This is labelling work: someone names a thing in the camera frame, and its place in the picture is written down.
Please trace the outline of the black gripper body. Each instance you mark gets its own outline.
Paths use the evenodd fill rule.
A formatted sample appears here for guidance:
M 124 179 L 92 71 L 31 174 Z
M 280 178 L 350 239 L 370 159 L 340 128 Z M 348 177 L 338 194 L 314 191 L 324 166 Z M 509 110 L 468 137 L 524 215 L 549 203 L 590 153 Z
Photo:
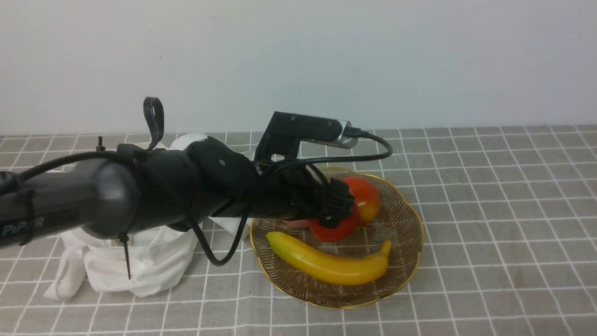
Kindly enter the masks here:
M 219 225 L 237 229 L 243 216 L 253 219 L 295 221 L 318 218 L 324 227 L 336 228 L 350 217 L 355 204 L 348 185 L 340 178 L 327 178 L 310 166 L 283 169 L 274 177 L 263 174 L 239 198 L 219 210 Z

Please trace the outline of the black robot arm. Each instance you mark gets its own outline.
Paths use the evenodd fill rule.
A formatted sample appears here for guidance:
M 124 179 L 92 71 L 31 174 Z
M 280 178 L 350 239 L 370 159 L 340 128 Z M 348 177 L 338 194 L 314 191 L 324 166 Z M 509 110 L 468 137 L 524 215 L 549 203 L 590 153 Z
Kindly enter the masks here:
M 2 172 L 1 247 L 74 228 L 108 240 L 162 226 L 188 231 L 208 217 L 318 218 L 332 227 L 353 215 L 348 185 L 308 166 L 252 161 L 208 137 L 184 150 L 121 143 Z

